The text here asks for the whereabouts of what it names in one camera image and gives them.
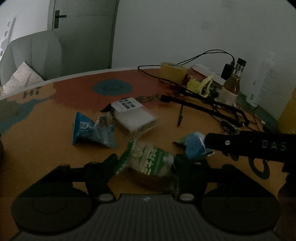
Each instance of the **chair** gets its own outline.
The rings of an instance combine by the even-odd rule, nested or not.
[[[0,82],[6,84],[18,67],[26,62],[44,80],[62,75],[62,47],[53,30],[13,40],[0,61]]]

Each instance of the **black bottle cap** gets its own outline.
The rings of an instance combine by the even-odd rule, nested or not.
[[[237,63],[242,65],[242,66],[246,66],[247,62],[245,60],[241,59],[241,58],[238,58]]]

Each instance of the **door frame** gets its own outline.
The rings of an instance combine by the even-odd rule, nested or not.
[[[120,0],[116,0],[115,9],[114,9],[112,33],[111,33],[111,43],[110,43],[109,69],[112,68],[114,35],[115,35],[115,26],[116,26],[116,20],[117,20],[119,1]],[[56,0],[49,0],[48,17],[47,17],[47,30],[53,30],[54,29],[55,3],[56,3]]]

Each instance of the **blue circle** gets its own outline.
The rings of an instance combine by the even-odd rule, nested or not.
[[[92,90],[99,95],[118,96],[131,92],[133,86],[122,80],[103,80],[97,83]]]

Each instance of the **gray ribbed panel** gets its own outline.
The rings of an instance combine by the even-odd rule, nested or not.
[[[254,236],[227,234],[208,224],[193,205],[171,195],[122,195],[100,205],[87,223],[60,235],[20,232],[13,241],[280,241],[271,231]]]

